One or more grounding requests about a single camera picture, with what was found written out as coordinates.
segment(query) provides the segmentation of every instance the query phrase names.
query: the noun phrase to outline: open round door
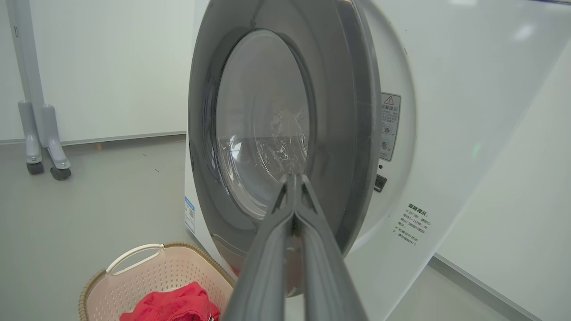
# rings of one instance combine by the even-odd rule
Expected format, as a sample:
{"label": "open round door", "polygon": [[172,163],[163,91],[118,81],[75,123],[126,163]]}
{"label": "open round door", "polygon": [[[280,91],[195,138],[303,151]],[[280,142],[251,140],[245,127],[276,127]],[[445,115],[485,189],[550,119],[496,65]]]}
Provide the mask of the open round door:
{"label": "open round door", "polygon": [[[287,173],[309,177],[342,253],[367,212],[380,86],[353,1],[212,0],[196,41],[190,156],[204,220],[239,273]],[[300,287],[298,242],[288,289]]]}

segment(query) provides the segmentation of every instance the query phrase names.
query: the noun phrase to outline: glass window of washing machine door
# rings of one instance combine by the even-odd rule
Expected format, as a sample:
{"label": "glass window of washing machine door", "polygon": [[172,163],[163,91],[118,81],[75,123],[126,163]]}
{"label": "glass window of washing machine door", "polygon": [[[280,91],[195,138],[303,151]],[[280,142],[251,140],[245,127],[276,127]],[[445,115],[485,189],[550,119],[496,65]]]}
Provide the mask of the glass window of washing machine door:
{"label": "glass window of washing machine door", "polygon": [[262,219],[284,174],[305,171],[307,93],[287,44],[269,30],[242,38],[228,57],[216,104],[218,160],[240,208]]}

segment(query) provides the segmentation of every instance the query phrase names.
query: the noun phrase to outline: floor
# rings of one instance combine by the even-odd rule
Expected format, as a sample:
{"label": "floor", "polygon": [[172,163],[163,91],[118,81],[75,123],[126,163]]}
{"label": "floor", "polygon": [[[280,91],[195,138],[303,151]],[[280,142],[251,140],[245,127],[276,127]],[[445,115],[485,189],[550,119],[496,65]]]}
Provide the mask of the floor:
{"label": "floor", "polygon": [[[86,282],[131,248],[194,242],[183,223],[184,136],[66,146],[72,176],[27,173],[0,145],[0,311],[6,320],[78,320]],[[431,262],[390,321],[520,320]]]}

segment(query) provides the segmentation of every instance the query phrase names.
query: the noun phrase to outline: red garment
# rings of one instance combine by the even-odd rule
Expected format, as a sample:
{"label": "red garment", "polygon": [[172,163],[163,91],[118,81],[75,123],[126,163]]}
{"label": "red garment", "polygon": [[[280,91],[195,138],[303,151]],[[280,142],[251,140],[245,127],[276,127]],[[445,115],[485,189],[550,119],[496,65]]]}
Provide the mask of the red garment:
{"label": "red garment", "polygon": [[208,293],[197,282],[172,292],[147,294],[131,313],[119,321],[218,321],[220,310],[208,300]]}

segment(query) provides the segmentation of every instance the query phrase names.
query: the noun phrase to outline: washing machine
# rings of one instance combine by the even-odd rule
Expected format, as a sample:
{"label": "washing machine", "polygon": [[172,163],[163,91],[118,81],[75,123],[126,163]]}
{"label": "washing machine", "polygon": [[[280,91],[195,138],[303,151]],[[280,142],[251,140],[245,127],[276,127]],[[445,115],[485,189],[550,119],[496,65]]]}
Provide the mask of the washing machine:
{"label": "washing machine", "polygon": [[[184,224],[239,276],[278,181],[303,172],[369,318],[386,319],[571,38],[569,9],[197,1]],[[287,255],[300,319],[299,245]]]}

